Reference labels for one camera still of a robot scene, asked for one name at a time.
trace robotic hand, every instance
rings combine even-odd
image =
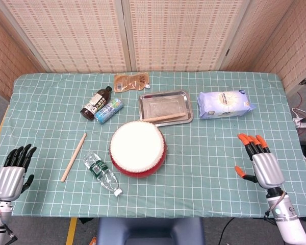
[[[12,150],[0,168],[0,245],[3,242],[5,232],[10,235],[11,240],[6,245],[12,244],[17,237],[8,228],[7,222],[11,216],[13,207],[11,202],[18,199],[20,194],[27,190],[34,178],[30,175],[24,183],[25,173],[31,162],[31,157],[36,151],[36,147],[31,148],[31,144]]]
[[[255,175],[247,175],[240,167],[235,166],[237,174],[245,179],[258,183],[267,190],[266,199],[270,208],[265,212],[267,219],[272,212],[283,240],[289,244],[306,245],[306,234],[291,204],[288,194],[280,186],[285,179],[276,157],[270,153],[265,140],[257,135],[239,134],[253,164]]]

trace stainless steel tray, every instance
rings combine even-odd
[[[185,124],[194,118],[189,95],[183,90],[143,94],[139,96],[138,101],[140,119],[186,113],[182,117],[153,122],[157,127]]]

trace wooden stick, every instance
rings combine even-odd
[[[186,116],[186,113],[183,112],[183,113],[177,113],[177,114],[166,115],[166,116],[152,117],[152,118],[142,119],[142,121],[151,123],[153,121],[162,121],[162,120],[172,119],[172,118],[181,117],[181,116]]]
[[[62,178],[61,178],[61,182],[65,182],[65,180],[67,179],[67,176],[68,176],[69,171],[70,171],[70,169],[71,169],[71,167],[72,167],[72,165],[73,165],[73,162],[75,162],[75,159],[76,159],[76,157],[77,157],[77,155],[78,155],[78,152],[79,152],[80,149],[82,148],[82,145],[83,145],[83,143],[84,143],[84,140],[85,140],[86,135],[87,135],[87,134],[84,133],[84,135],[83,135],[81,141],[80,141],[79,144],[77,145],[77,148],[76,148],[76,150],[75,150],[74,153],[73,153],[73,156],[72,156],[72,158],[71,158],[71,160],[70,160],[70,162],[69,162],[69,164],[68,164],[68,166],[67,166],[67,168],[66,168],[66,170],[65,170],[65,173],[63,174],[63,176],[62,176]]]

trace blue spray can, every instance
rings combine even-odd
[[[104,124],[110,117],[116,114],[123,107],[123,102],[115,98],[107,103],[102,109],[100,109],[94,117],[101,124]]]

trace table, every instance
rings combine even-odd
[[[23,75],[15,81],[10,108],[0,135],[0,166],[15,147],[31,143],[38,150],[27,174],[30,189],[14,202],[13,215],[77,217],[262,217],[265,191],[240,179],[234,166],[252,173],[238,133],[261,134],[277,155],[284,189],[300,216],[306,216],[306,168],[278,76],[250,72],[151,72],[151,90],[112,94],[125,107],[104,125],[79,111],[93,93],[113,85],[113,74]],[[189,124],[160,127],[168,153],[165,164],[143,179],[122,175],[108,155],[113,133],[139,119],[138,96],[184,89],[194,119]],[[198,119],[199,92],[246,90],[257,108],[242,117]],[[73,150],[88,136],[65,183],[60,182]],[[98,153],[115,173],[124,193],[116,198],[86,170],[82,156]]]

